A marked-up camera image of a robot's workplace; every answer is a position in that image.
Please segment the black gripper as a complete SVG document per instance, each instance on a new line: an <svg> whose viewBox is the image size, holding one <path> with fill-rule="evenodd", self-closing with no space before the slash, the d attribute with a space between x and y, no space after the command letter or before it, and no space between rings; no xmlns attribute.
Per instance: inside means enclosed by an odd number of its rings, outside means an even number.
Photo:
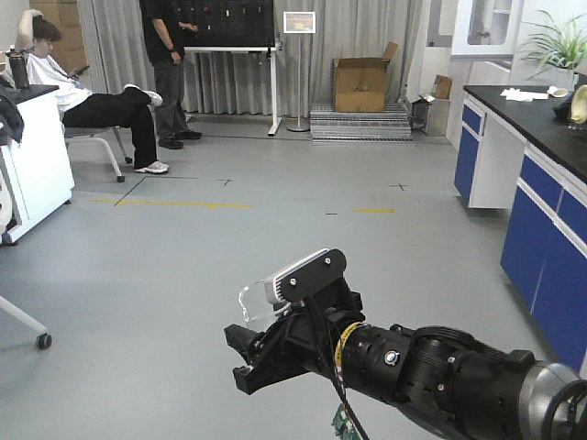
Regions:
<svg viewBox="0 0 587 440"><path fill-rule="evenodd" d="M308 372L332 378L340 338L348 327L364 325L360 294L338 279L266 331L227 326L227 344L247 364L232 369L237 389L253 394Z"/></svg>

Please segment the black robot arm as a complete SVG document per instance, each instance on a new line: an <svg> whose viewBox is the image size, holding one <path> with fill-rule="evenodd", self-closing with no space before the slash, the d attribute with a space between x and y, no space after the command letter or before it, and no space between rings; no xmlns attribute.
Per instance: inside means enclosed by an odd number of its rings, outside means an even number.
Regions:
<svg viewBox="0 0 587 440"><path fill-rule="evenodd" d="M248 394L313 372L443 439L586 436L586 382L572 368L450 327L368 324L344 280L291 304L265 331L233 324L225 336L244 358L233 374Z"/></svg>

